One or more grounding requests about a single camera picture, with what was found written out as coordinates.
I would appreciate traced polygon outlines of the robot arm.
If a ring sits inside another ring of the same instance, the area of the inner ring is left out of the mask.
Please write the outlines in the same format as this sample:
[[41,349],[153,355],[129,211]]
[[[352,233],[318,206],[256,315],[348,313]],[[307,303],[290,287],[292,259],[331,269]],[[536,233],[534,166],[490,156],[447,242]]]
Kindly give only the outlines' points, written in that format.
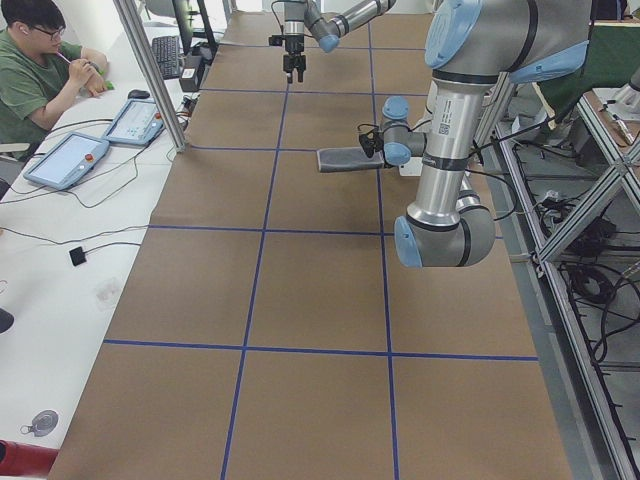
[[384,108],[386,161],[422,157],[416,198],[394,224],[403,265],[470,266],[491,251],[491,214],[463,188],[484,95],[500,73],[521,84],[578,70],[591,14],[589,1],[445,1],[437,9],[425,44],[436,86],[428,131],[401,130],[404,100],[390,99]]
[[374,18],[390,11],[395,1],[360,1],[347,11],[326,19],[315,1],[282,1],[284,21],[280,24],[280,33],[269,37],[270,46],[283,46],[283,72],[288,84],[294,77],[302,83],[306,71],[305,34],[317,42],[325,53],[335,50],[340,40],[366,25]]

